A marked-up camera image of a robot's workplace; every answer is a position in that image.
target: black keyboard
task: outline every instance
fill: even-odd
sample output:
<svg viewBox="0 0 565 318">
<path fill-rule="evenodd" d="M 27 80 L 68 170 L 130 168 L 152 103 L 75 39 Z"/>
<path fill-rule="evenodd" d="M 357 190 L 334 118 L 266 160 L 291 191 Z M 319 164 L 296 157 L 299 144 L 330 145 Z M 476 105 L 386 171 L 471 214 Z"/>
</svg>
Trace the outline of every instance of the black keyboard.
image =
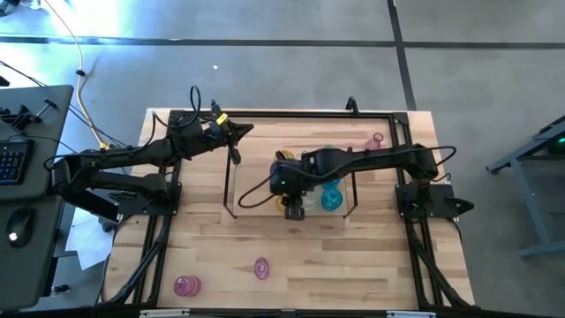
<svg viewBox="0 0 565 318">
<path fill-rule="evenodd" d="M 33 140 L 0 140 L 0 186 L 19 185 L 24 180 Z"/>
</svg>

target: gray floor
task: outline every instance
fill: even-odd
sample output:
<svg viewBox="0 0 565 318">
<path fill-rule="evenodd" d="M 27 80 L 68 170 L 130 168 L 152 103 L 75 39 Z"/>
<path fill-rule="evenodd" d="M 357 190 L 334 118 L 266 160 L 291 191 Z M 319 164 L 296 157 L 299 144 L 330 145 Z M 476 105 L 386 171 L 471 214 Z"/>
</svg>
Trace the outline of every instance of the gray floor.
<svg viewBox="0 0 565 318">
<path fill-rule="evenodd" d="M 169 0 L 74 4 L 61 13 L 76 34 L 136 38 L 392 40 L 385 0 Z M 563 42 L 560 0 L 396 0 L 406 41 Z M 66 35 L 45 11 L 19 8 L 0 35 Z M 136 143 L 147 107 L 187 107 L 189 86 L 227 107 L 340 109 L 354 95 L 365 110 L 405 110 L 395 49 L 151 47 L 84 45 L 84 101 L 107 133 Z M 75 83 L 71 45 L 0 44 L 0 59 L 50 84 Z M 463 248 L 478 305 L 565 315 L 565 255 L 518 258 L 537 242 L 510 171 L 484 167 L 563 115 L 565 50 L 408 49 L 418 110 L 430 110 L 440 144 L 459 151 L 446 168 L 457 196 L 476 208 L 462 217 Z M 29 85 L 0 72 L 14 86 Z M 95 148 L 70 117 L 63 141 Z M 102 267 L 81 273 L 65 260 L 56 282 L 73 291 L 37 308 L 92 303 Z"/>
</svg>

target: white cable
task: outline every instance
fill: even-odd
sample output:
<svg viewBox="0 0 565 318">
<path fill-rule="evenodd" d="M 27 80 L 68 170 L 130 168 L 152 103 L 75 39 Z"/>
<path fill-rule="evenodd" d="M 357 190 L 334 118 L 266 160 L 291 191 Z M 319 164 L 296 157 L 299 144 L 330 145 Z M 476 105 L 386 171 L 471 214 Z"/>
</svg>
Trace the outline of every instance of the white cable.
<svg viewBox="0 0 565 318">
<path fill-rule="evenodd" d="M 77 46 L 77 49 L 79 50 L 79 71 L 84 73 L 83 67 L 84 67 L 84 59 L 82 57 L 82 49 L 80 49 L 80 45 L 79 42 L 77 41 L 77 38 L 74 36 L 74 33 L 72 32 L 71 28 L 69 26 L 67 26 L 67 24 L 64 22 L 63 18 L 61 18 L 61 16 L 59 15 L 59 13 L 57 13 L 57 10 L 55 10 L 55 8 L 53 8 L 53 6 L 49 3 L 49 0 L 45 0 L 45 3 L 49 6 L 49 8 L 51 8 L 51 10 L 53 11 L 53 13 L 55 13 L 55 15 L 59 18 L 59 20 L 61 21 L 61 23 L 63 23 L 64 27 L 67 29 L 67 31 L 69 31 L 69 34 L 71 34 L 72 36 L 72 40 L 74 41 L 75 45 Z M 83 87 L 83 82 L 82 82 L 82 77 L 83 75 L 79 75 L 79 82 L 77 83 L 77 102 L 79 102 L 79 106 L 80 106 L 80 110 L 82 111 L 83 115 L 87 118 L 88 123 L 90 123 L 90 128 L 92 130 L 92 133 L 94 135 L 94 137 L 96 138 L 96 140 L 98 141 L 98 143 L 100 144 L 100 148 L 108 148 L 108 144 L 106 144 L 105 142 L 102 141 L 102 138 L 100 138 L 100 135 L 98 134 L 98 132 L 94 129 L 94 122 L 92 121 L 92 118 L 90 117 L 90 115 L 88 115 L 88 111 L 87 108 L 85 107 L 84 103 L 82 102 L 82 87 Z"/>
</svg>

